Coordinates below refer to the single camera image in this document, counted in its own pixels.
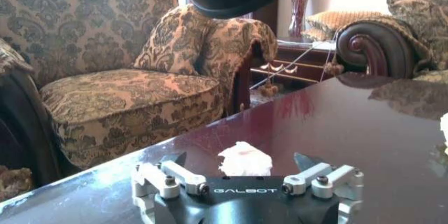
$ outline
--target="sofa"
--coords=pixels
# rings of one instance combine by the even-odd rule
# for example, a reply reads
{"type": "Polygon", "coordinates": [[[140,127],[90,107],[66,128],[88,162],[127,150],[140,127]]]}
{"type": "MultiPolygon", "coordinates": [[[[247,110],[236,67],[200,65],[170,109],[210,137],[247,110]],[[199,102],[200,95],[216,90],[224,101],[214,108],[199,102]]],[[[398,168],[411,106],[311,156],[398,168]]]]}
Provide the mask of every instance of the sofa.
{"type": "Polygon", "coordinates": [[[162,19],[176,6],[0,0],[0,164],[30,168],[38,186],[250,107],[250,67],[278,46],[260,21],[208,18],[198,74],[164,71],[188,55],[135,68],[155,27],[176,29],[162,19]]]}
{"type": "Polygon", "coordinates": [[[360,19],[338,34],[346,69],[448,83],[447,0],[387,0],[391,15],[360,19]]]}

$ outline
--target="floor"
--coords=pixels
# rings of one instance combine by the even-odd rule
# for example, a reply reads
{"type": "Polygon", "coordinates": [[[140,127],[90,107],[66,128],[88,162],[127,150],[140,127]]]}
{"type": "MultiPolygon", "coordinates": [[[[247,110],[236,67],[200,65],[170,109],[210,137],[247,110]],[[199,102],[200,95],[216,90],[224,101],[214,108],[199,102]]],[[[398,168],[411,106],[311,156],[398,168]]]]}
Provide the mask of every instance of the floor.
{"type": "Polygon", "coordinates": [[[251,107],[256,107],[267,102],[271,102],[279,98],[282,98],[288,93],[294,92],[295,90],[286,89],[282,84],[279,86],[279,93],[274,97],[264,97],[259,90],[251,90],[251,107]]]}

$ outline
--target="tassel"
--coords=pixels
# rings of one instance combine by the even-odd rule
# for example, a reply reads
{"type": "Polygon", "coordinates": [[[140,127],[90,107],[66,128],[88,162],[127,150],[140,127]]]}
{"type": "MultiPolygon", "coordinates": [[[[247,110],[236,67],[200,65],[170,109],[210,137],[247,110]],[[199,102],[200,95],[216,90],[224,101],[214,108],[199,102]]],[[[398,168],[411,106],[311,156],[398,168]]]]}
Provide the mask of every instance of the tassel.
{"type": "Polygon", "coordinates": [[[271,83],[268,79],[267,83],[259,88],[264,97],[274,97],[279,93],[279,87],[271,83]]]}
{"type": "Polygon", "coordinates": [[[324,65],[324,73],[339,76],[344,72],[344,66],[338,63],[336,56],[332,61],[324,65]]]}

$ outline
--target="brass drawer handle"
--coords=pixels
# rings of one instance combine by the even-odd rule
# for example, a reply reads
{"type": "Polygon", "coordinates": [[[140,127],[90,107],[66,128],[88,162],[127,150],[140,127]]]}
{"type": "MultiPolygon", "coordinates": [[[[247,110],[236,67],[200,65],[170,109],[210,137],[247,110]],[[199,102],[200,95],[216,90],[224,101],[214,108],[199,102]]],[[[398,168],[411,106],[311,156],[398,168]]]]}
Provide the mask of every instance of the brass drawer handle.
{"type": "Polygon", "coordinates": [[[284,69],[284,66],[283,66],[283,64],[279,66],[279,67],[275,67],[275,66],[272,66],[271,65],[271,70],[274,70],[274,71],[280,71],[282,69],[284,69]]]}
{"type": "Polygon", "coordinates": [[[295,66],[295,68],[292,69],[286,69],[286,73],[288,74],[298,73],[298,66],[295,66]]]}
{"type": "Polygon", "coordinates": [[[284,67],[283,64],[282,64],[279,67],[275,67],[275,66],[271,65],[271,63],[268,63],[268,64],[260,66],[260,68],[262,68],[263,70],[267,70],[268,68],[271,68],[272,71],[278,72],[278,71],[280,71],[282,69],[284,69],[286,67],[284,67]]]}

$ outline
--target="screw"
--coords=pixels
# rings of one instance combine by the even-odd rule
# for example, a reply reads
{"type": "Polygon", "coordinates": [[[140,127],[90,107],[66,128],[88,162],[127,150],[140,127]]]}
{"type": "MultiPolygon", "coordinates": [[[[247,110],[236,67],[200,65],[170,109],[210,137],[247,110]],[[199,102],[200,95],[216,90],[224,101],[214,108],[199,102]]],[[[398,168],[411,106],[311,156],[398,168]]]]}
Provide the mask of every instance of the screw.
{"type": "Polygon", "coordinates": [[[167,175],[166,177],[166,185],[172,186],[176,183],[176,179],[174,176],[167,175]]]}
{"type": "Polygon", "coordinates": [[[206,195],[210,192],[210,186],[206,184],[200,184],[199,186],[199,195],[206,195]]]}
{"type": "Polygon", "coordinates": [[[323,185],[328,184],[328,177],[327,176],[318,176],[318,182],[322,183],[323,185]]]}
{"type": "Polygon", "coordinates": [[[284,194],[291,194],[292,193],[292,185],[290,185],[290,184],[283,184],[280,189],[282,189],[282,192],[284,194]]]}

